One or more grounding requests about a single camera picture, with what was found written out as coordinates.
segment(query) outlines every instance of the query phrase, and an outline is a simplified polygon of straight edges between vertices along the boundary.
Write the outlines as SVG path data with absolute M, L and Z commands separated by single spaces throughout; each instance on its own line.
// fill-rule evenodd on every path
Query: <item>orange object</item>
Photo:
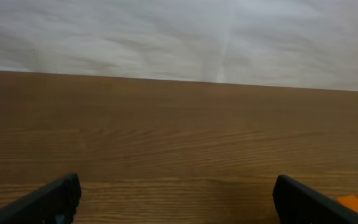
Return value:
M 358 213 L 358 198 L 354 195 L 339 197 L 337 202 Z

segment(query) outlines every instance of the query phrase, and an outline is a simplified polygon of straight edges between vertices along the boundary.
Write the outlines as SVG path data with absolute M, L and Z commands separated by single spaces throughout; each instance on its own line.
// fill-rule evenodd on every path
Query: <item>black object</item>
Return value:
M 77 174 L 68 174 L 0 209 L 0 224 L 71 224 L 80 203 Z
M 286 175 L 277 178 L 273 199 L 281 224 L 358 224 L 358 213 Z

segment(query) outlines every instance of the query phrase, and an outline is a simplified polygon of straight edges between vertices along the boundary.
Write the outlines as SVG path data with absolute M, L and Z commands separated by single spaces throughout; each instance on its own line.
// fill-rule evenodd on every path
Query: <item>crease in white sheet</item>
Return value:
M 0 70 L 358 90 L 358 1 L 0 0 Z

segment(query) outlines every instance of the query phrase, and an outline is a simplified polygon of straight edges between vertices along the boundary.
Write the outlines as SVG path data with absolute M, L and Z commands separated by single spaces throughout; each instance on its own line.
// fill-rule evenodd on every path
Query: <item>wrinkled white fabric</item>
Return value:
M 358 90 L 358 1 L 0 0 L 0 70 Z

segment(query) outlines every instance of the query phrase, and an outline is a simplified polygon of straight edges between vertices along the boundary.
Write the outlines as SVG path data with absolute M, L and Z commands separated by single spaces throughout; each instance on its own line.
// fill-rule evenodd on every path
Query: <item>wooden table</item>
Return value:
M 0 207 L 78 172 L 76 223 L 277 223 L 358 195 L 358 92 L 0 72 Z

